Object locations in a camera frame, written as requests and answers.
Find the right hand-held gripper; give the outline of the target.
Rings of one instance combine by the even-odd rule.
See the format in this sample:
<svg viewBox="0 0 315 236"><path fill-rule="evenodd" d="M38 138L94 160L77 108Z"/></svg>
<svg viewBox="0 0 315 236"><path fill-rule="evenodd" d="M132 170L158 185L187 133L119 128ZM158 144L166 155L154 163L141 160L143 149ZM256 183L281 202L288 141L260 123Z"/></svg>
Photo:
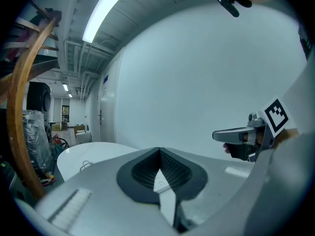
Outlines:
<svg viewBox="0 0 315 236"><path fill-rule="evenodd" d="M249 115L247 127L214 131L213 139L224 143L224 151L232 158L255 162L262 151L271 149L290 122L286 105L275 96L258 113Z"/></svg>

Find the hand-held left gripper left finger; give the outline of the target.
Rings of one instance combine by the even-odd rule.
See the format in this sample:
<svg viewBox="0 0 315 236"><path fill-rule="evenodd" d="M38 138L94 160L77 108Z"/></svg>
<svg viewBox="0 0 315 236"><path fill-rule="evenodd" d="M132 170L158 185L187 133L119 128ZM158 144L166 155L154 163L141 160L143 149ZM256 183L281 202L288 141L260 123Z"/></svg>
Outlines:
<svg viewBox="0 0 315 236"><path fill-rule="evenodd" d="M36 212L49 220L73 192L83 190L90 196L68 231L73 236L177 236L157 205L135 202L117 184L119 168L146 152L94 163L49 192Z"/></svg>

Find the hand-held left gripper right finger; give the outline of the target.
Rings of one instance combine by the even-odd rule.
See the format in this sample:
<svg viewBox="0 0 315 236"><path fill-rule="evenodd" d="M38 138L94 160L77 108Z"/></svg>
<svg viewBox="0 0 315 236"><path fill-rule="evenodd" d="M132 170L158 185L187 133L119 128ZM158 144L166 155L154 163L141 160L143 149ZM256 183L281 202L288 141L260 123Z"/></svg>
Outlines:
<svg viewBox="0 0 315 236"><path fill-rule="evenodd" d="M173 228L187 232L218 212L241 188L252 163L160 149L160 169L176 194Z"/></svg>

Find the white power strip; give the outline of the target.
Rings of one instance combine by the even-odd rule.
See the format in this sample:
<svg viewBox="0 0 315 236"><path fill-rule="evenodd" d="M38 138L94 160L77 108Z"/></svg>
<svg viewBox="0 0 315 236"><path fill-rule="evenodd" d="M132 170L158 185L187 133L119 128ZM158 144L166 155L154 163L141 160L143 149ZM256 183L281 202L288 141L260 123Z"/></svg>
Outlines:
<svg viewBox="0 0 315 236"><path fill-rule="evenodd" d="M159 169L156 174L153 190L159 196L159 210L161 214L173 227L176 212L176 194L172 190L161 169Z"/></svg>

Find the person's right forearm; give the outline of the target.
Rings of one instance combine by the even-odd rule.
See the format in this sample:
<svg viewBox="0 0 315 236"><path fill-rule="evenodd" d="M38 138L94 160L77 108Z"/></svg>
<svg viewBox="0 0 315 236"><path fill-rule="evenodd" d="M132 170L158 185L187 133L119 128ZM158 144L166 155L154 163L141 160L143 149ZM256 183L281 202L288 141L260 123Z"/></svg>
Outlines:
<svg viewBox="0 0 315 236"><path fill-rule="evenodd" d="M298 130L295 128L292 129L284 129L276 138L273 143L272 148L276 148L280 143L282 143L285 140L294 138L299 136Z"/></svg>

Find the small colourful floor items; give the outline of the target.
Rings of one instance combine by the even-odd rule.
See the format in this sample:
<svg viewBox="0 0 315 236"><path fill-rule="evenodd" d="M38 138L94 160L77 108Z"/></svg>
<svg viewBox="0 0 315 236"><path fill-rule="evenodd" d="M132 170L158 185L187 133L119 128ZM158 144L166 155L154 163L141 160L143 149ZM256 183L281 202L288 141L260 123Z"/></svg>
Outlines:
<svg viewBox="0 0 315 236"><path fill-rule="evenodd" d="M56 181L53 173L51 171L37 172L37 176L39 177L39 180L43 186L50 185Z"/></svg>

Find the white cabinet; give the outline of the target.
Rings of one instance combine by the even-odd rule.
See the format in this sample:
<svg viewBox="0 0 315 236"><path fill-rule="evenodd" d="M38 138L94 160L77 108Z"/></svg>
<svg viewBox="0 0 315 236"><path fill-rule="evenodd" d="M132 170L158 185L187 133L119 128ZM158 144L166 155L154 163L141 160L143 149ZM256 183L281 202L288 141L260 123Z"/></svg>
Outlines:
<svg viewBox="0 0 315 236"><path fill-rule="evenodd" d="M90 143L92 141L92 135L89 131L88 125L74 126L74 135L77 144Z"/></svg>

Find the cardboard box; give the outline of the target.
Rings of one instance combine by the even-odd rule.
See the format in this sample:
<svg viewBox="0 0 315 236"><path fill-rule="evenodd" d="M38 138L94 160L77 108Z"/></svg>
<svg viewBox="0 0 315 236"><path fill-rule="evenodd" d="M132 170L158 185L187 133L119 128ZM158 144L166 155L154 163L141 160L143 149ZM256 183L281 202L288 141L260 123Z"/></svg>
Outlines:
<svg viewBox="0 0 315 236"><path fill-rule="evenodd" d="M65 131L68 130L68 123L65 121L60 121L60 122L54 122L50 123L51 124L51 130L52 131Z"/></svg>

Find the white door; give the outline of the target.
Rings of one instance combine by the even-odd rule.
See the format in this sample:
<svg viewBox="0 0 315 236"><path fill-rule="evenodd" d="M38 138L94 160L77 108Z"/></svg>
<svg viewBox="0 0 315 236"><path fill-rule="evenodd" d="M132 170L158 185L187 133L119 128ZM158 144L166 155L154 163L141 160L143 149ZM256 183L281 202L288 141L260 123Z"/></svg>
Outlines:
<svg viewBox="0 0 315 236"><path fill-rule="evenodd" d="M101 142L115 142L115 86L112 85L109 75L108 80L105 84L101 81L98 96L98 114L99 110L102 109L102 123L101 126L98 124L99 129L99 140Z"/></svg>

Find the plastic-wrapped goods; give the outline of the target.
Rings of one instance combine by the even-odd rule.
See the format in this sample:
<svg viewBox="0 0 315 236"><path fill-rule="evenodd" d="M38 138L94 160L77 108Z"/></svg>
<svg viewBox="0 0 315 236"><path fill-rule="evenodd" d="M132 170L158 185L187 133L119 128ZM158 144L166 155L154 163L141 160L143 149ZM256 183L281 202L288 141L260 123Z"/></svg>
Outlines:
<svg viewBox="0 0 315 236"><path fill-rule="evenodd" d="M53 157L44 127L44 114L34 110L23 111L23 129L27 151L32 165L48 171Z"/></svg>

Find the black stacked machine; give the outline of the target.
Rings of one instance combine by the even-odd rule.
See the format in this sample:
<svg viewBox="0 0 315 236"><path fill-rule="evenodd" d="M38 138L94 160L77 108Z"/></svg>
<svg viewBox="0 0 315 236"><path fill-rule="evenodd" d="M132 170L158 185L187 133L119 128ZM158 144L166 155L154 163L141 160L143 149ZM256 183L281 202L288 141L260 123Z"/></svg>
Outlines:
<svg viewBox="0 0 315 236"><path fill-rule="evenodd" d="M51 89L45 83L30 82L27 94L27 110L47 113L50 110Z"/></svg>

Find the black printed sweatshirt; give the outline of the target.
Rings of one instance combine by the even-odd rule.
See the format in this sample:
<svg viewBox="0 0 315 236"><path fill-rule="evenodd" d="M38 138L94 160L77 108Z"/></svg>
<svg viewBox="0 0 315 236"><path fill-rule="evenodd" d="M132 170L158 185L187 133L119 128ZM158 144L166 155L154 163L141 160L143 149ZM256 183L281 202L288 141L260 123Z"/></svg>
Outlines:
<svg viewBox="0 0 315 236"><path fill-rule="evenodd" d="M305 28L303 27L301 23L299 23L298 34L299 34L300 43L304 51L306 60L308 60L309 55L313 48L313 42L309 38L307 31L305 30Z"/></svg>

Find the long ceiling tube light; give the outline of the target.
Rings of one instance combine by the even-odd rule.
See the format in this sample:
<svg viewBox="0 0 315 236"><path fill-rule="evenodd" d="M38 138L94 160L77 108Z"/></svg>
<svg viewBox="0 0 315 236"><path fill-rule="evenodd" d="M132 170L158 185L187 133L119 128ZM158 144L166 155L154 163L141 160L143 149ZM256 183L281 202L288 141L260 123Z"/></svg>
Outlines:
<svg viewBox="0 0 315 236"><path fill-rule="evenodd" d="M86 25L82 40L92 44L102 22L119 0L99 0Z"/></svg>

